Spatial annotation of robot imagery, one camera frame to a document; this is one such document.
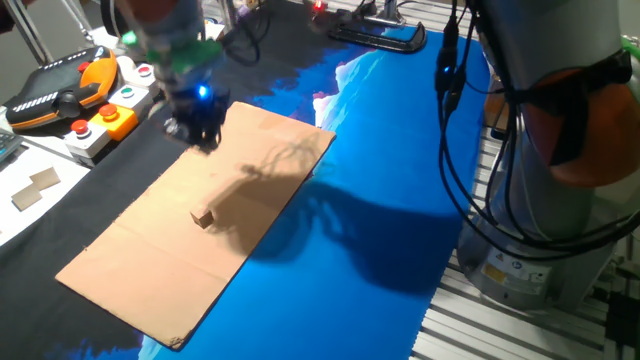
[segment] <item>blue led light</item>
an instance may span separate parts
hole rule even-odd
[[[198,88],[198,95],[200,95],[201,99],[206,98],[208,94],[209,94],[209,88],[208,87],[206,87],[204,85],[201,85]]]

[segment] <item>black table surface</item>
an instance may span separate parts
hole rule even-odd
[[[321,61],[327,50],[347,47],[314,33],[300,5],[272,2],[269,12],[258,65],[244,67],[227,60],[216,70],[215,81],[231,89],[232,101],[251,103],[255,97],[272,95],[276,82],[295,87],[297,69]],[[264,32],[267,21],[257,18],[250,25]],[[237,47],[246,46],[241,54],[251,59],[247,39],[240,36],[236,41]],[[328,78],[315,90],[331,92],[336,86],[335,79]],[[49,212],[0,247],[0,359],[56,358],[56,353],[78,348],[99,354],[114,347],[140,347],[138,331],[54,277],[186,148],[151,122],[142,122]]]

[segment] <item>blue fabric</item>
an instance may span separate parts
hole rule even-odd
[[[185,348],[147,348],[144,357],[409,357],[462,224],[437,167],[433,74],[441,44],[441,34],[429,33],[428,45],[417,54],[374,51],[338,69],[340,93],[325,98],[327,107],[317,115],[337,138],[314,177]],[[487,88],[488,70],[476,42],[468,74],[471,83]],[[301,70],[299,88],[312,87],[317,76]],[[299,97],[299,88],[274,89],[278,97],[255,101],[291,115],[295,106],[282,99]],[[484,99],[465,89],[448,131],[468,191]]]

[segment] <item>cardboard sheet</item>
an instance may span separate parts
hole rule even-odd
[[[335,136],[243,103],[222,134],[208,156],[187,150],[56,279],[180,348]],[[195,224],[194,208],[213,224]]]

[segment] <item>button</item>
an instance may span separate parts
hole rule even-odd
[[[113,104],[107,104],[98,111],[105,121],[113,121],[118,118],[118,108]]]
[[[133,97],[133,89],[125,86],[122,90],[120,90],[120,95],[122,95],[123,98],[125,99],[129,99]]]
[[[142,77],[147,77],[149,75],[151,75],[151,67],[149,66],[141,66],[138,68],[138,75],[142,76]]]
[[[88,61],[83,62],[82,64],[80,64],[80,66],[78,66],[78,72],[82,74],[85,70],[87,70],[89,65],[91,65],[90,62]]]
[[[89,131],[89,123],[87,120],[76,120],[71,124],[71,130],[77,135],[82,135]]]

